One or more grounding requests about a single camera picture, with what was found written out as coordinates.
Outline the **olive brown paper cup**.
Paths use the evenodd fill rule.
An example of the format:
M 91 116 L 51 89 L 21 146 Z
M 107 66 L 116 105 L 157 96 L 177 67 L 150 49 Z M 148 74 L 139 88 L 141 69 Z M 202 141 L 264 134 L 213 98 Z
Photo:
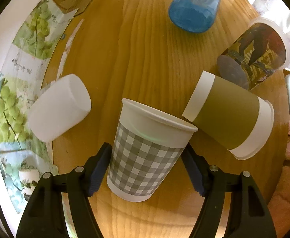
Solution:
M 203 71 L 182 115 L 237 160 L 247 160 L 267 142 L 275 112 L 271 102 Z

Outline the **grape picture poster strip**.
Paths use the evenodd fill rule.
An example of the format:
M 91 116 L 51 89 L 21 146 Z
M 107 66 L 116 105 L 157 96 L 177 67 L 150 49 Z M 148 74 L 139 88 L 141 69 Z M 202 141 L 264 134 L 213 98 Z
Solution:
M 30 130 L 28 114 L 43 94 L 50 58 L 76 11 L 63 13 L 53 0 L 41 0 L 19 28 L 0 72 L 0 171 L 15 211 L 24 211 L 20 169 L 57 173 L 52 143 Z

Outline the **blue plastic cup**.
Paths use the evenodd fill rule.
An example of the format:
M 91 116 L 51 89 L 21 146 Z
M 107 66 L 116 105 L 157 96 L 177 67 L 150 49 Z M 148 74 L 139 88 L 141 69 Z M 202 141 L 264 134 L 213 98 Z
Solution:
M 181 29 L 203 33 L 215 22 L 221 0 L 173 0 L 168 14 Z

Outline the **panda mug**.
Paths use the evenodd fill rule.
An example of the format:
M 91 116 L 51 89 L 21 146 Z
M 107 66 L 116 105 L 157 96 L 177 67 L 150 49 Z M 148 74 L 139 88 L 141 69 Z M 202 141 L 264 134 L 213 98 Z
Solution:
M 37 169 L 20 169 L 19 179 L 22 187 L 22 193 L 25 200 L 28 202 L 30 197 L 37 186 L 40 175 Z

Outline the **colourful printed paper cup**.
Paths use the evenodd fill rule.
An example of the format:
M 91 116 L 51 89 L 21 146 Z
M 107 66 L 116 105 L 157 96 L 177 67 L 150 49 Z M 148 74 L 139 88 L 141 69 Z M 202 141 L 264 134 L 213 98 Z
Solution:
M 220 76 L 251 90 L 290 63 L 290 43 L 267 18 L 253 19 L 247 30 L 217 59 Z

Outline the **grey checkered paper cup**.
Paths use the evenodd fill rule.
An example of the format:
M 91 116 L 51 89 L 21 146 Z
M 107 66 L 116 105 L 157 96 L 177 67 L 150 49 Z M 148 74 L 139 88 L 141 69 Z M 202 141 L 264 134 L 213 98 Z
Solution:
M 108 187 L 129 202 L 149 199 L 197 130 L 173 115 L 122 99 L 107 175 Z

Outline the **white plastic cup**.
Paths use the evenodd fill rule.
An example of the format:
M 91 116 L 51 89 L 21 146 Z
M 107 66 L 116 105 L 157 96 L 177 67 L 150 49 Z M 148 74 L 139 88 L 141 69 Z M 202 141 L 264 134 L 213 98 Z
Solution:
M 66 75 L 48 88 L 31 106 L 28 122 L 34 135 L 50 142 L 80 123 L 92 108 L 82 80 Z

